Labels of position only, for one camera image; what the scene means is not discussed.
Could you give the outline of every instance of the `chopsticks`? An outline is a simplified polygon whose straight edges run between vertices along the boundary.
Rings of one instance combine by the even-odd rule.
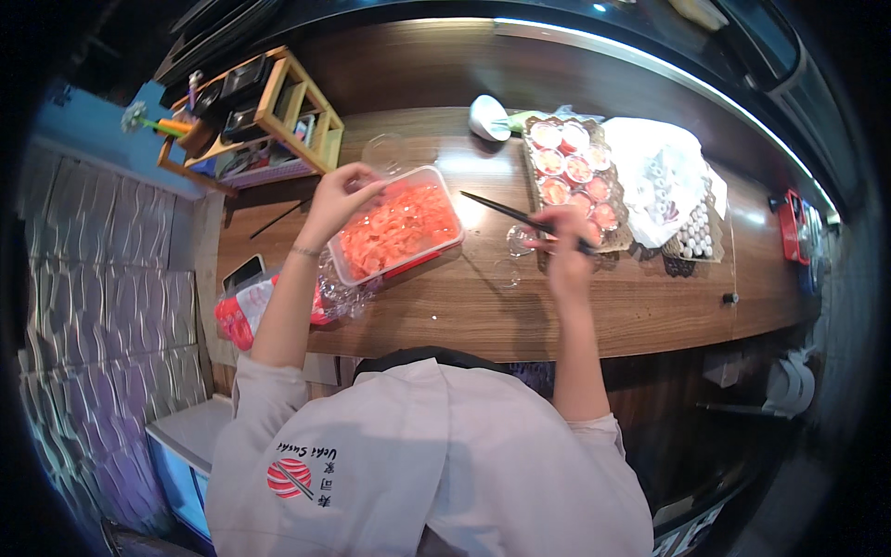
[[[291,213],[293,213],[295,210],[300,209],[300,206],[302,206],[304,203],[306,203],[307,201],[309,201],[309,199],[306,199],[306,200],[301,201],[300,203],[298,203],[298,204],[295,205],[294,207],[291,207],[290,209],[286,210],[285,212],[281,213],[281,215],[279,215],[278,217],[272,219],[271,221],[269,221],[269,222],[266,223],[265,225],[260,226],[259,230],[257,230],[257,231],[254,232],[253,234],[251,234],[250,237],[248,238],[248,240],[253,240],[253,239],[256,238],[261,232],[263,232],[264,230],[266,230],[266,228],[269,228],[270,226],[274,225],[274,224],[277,223],[278,221],[280,221],[280,220],[282,220],[283,218],[287,217],[288,215],[290,215]]]
[[[508,217],[514,218],[524,225],[531,226],[536,230],[540,230],[541,232],[547,234],[554,234],[554,227],[552,225],[536,222],[529,218],[529,215],[527,215],[523,211],[517,211],[516,209],[512,209],[506,205],[502,205],[501,203],[495,203],[494,201],[488,200],[485,197],[479,197],[478,195],[474,195],[473,193],[461,192],[461,195],[469,197],[477,203],[482,203],[490,209],[494,209],[499,213],[507,215]],[[576,249],[581,251],[585,255],[594,255],[595,253],[597,253],[594,250],[594,247],[585,238],[578,239],[578,246],[576,246]]]

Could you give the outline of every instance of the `chef jacket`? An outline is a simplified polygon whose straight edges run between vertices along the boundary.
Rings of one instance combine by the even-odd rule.
[[[508,374],[430,358],[307,402],[298,368],[242,356],[233,404],[205,502],[221,557],[652,551],[613,415],[565,422]]]

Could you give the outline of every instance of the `wooden rack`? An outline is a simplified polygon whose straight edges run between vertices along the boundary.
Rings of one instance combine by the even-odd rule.
[[[258,175],[256,181],[242,184],[241,187],[279,182],[285,179],[299,178],[311,175],[324,175],[337,167],[340,156],[340,142],[343,139],[343,122],[337,112],[325,99],[322,91],[309,77],[307,71],[294,58],[293,54],[284,47],[279,46],[266,52],[266,56],[273,60],[273,68],[266,81],[266,87],[260,96],[257,105],[257,113],[254,122],[262,127],[268,135],[240,143],[220,143],[219,136],[206,153],[196,159],[184,160],[182,163],[170,159],[170,149],[174,138],[168,137],[161,148],[158,157],[158,166],[183,176],[195,184],[209,187],[226,195],[235,196],[238,190],[229,184],[215,180],[192,170],[192,167],[200,162],[217,155],[236,151],[254,143],[260,143],[267,139],[275,139],[292,153],[297,155],[303,164],[295,164],[294,173],[287,176],[263,177]],[[239,68],[254,60],[256,57],[234,66],[228,71],[216,76],[199,87],[199,91],[208,84],[225,78],[229,71]],[[304,100],[309,102],[311,108],[301,111]],[[188,102],[188,97],[183,97],[171,107],[174,111],[182,109]],[[315,129],[309,138],[309,144],[294,135],[294,128],[298,120],[309,114],[315,115]]]

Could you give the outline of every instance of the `wooden counter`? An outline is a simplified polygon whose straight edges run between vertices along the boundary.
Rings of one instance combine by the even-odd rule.
[[[377,134],[402,135],[411,166],[432,164],[442,172],[467,240],[388,280],[362,317],[313,331],[309,349],[382,356],[399,348],[437,344],[499,362],[554,359],[558,329],[544,256],[520,258],[519,285],[500,288],[493,269],[509,257],[505,236],[515,223],[457,196],[466,190],[531,210],[520,140],[512,138],[493,149],[468,131],[466,108],[376,112],[344,121],[341,164],[358,160],[365,143]],[[699,263],[689,276],[672,276],[660,254],[640,247],[601,257],[591,294],[601,356],[713,344],[805,318],[797,269],[782,258],[779,221],[768,209],[767,190],[726,168],[715,169],[729,185],[730,209],[720,224],[723,262]],[[217,277],[255,253],[264,256],[268,267],[280,265],[305,213],[292,213],[253,241],[248,236],[311,195],[314,185],[309,179],[259,186],[227,201]],[[722,295],[732,291],[739,293],[739,305],[723,305]]]

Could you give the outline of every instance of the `patterned wall panel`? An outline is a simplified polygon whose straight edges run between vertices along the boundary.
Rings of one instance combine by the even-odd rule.
[[[41,234],[42,254],[75,261],[105,261],[106,237],[120,182],[120,175],[62,157]]]
[[[174,201],[173,193],[123,178],[109,230],[109,262],[166,266]]]
[[[36,371],[105,359],[106,280],[96,264],[38,260]]]
[[[40,254],[40,235],[49,210],[50,191],[53,189],[61,156],[42,147],[32,146],[25,152],[19,176],[19,199],[16,210],[25,220],[25,238],[32,258]]]
[[[195,344],[195,273],[167,271],[164,285],[164,334],[169,348]]]
[[[175,201],[35,146],[20,175],[34,310],[22,405],[47,475],[94,541],[102,516],[170,527],[144,426],[207,398],[194,272],[167,270]]]
[[[106,266],[109,357],[158,352],[164,346],[164,298],[160,269]]]

